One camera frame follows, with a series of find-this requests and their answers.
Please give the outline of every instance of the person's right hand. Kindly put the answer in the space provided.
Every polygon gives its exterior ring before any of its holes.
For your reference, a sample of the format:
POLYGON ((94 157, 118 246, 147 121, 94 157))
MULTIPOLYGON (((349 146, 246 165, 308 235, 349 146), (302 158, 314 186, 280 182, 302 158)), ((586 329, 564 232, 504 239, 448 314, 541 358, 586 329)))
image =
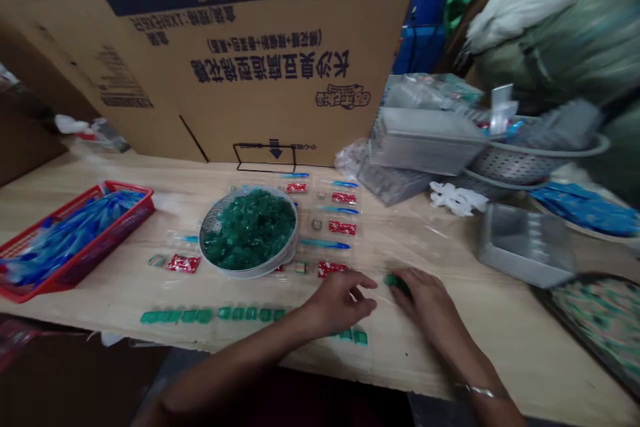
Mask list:
POLYGON ((446 360, 454 362, 458 355, 475 346, 439 278, 417 268, 395 270, 392 274, 405 281, 413 296, 411 301, 398 287, 391 287, 395 301, 446 360))

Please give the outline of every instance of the green gem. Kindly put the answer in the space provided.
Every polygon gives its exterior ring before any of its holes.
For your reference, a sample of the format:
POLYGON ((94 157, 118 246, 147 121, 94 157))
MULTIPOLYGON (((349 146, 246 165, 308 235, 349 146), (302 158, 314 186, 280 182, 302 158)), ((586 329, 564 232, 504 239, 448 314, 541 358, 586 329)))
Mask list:
POLYGON ((247 320, 256 320, 258 318, 258 309, 256 307, 249 307, 247 309, 247 320))
POLYGON ((140 317, 140 322, 143 324, 155 324, 158 321, 158 314, 160 312, 145 312, 140 317))
POLYGON ((342 334, 340 334, 340 338, 342 340, 353 340, 353 336, 351 335, 351 330, 345 330, 342 334))
POLYGON ((213 318, 213 310, 211 309, 198 310, 198 313, 195 316, 195 319, 200 324, 208 324, 212 318, 213 318))
POLYGON ((158 322, 161 324, 168 324, 171 322, 171 310, 163 310, 162 312, 158 312, 158 322))
POLYGON ((400 277, 393 274, 387 274, 387 276, 385 277, 385 284, 387 284, 389 287, 398 287, 402 291, 402 293, 409 298, 409 300, 413 300, 411 289, 409 289, 407 283, 400 277))
POLYGON ((295 227, 288 200, 262 189, 239 196, 218 215, 219 232, 203 239, 207 259, 227 270, 246 270, 274 257, 287 244, 295 227))
POLYGON ((275 310, 273 312, 273 321, 277 322, 278 320, 280 320, 285 315, 287 315, 287 311, 286 310, 284 310, 284 309, 275 310))
POLYGON ((195 318, 198 316, 197 310, 185 310, 185 313, 182 315, 182 321, 185 324, 192 324, 195 322, 195 318))
POLYGON ((273 310, 271 309, 260 309, 260 320, 262 322, 270 322, 272 313, 273 310))
POLYGON ((244 307, 236 307, 233 309, 233 313, 231 314, 232 320, 242 320, 245 317, 245 309, 244 307))
POLYGON ((369 345, 367 335, 362 330, 353 331, 353 341, 356 343, 356 345, 369 345))
POLYGON ((231 307, 222 307, 218 309, 218 317, 220 320, 229 320, 231 317, 231 307))
POLYGON ((175 324, 177 322, 180 322, 181 318, 182 318, 182 310, 172 310, 169 322, 171 322, 172 324, 175 324))

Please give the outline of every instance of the white plastic piece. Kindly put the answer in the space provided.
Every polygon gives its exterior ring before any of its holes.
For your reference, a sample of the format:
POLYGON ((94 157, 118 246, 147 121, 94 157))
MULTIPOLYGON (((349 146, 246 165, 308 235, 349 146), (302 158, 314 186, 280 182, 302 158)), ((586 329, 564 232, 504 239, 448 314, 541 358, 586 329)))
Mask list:
POLYGON ((489 199, 473 190, 456 188, 450 183, 443 185, 438 182, 431 182, 429 187, 433 190, 431 192, 431 206, 446 205, 459 217, 472 217, 474 208, 481 212, 487 209, 489 199))
POLYGON ((55 126, 58 127, 60 133, 82 133, 89 127, 85 121, 76 120, 68 115, 56 115, 55 126))

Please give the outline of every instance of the wrist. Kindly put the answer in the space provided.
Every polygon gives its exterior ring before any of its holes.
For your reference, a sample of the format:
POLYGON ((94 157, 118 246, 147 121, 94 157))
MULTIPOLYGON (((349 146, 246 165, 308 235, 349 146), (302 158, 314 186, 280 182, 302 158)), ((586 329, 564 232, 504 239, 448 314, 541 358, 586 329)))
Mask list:
POLYGON ((302 306, 289 312, 281 322, 286 323, 291 337, 302 346, 323 336, 318 332, 313 317, 314 315, 305 306, 302 306))

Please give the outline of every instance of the cardboard box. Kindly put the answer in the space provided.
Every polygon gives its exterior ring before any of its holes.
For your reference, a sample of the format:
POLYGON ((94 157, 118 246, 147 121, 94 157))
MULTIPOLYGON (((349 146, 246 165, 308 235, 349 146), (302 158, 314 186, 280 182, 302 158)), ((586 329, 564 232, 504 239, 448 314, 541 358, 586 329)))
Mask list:
POLYGON ((209 161, 291 163, 292 145, 308 165, 369 135, 409 2, 106 0, 108 15, 104 0, 30 1, 139 153, 175 156, 176 125, 209 161))
POLYGON ((163 90, 133 74, 145 69, 143 51, 105 0, 0 0, 0 15, 137 153, 206 161, 163 90))
POLYGON ((0 185, 67 151, 54 135, 20 113, 3 90, 0 85, 0 185))

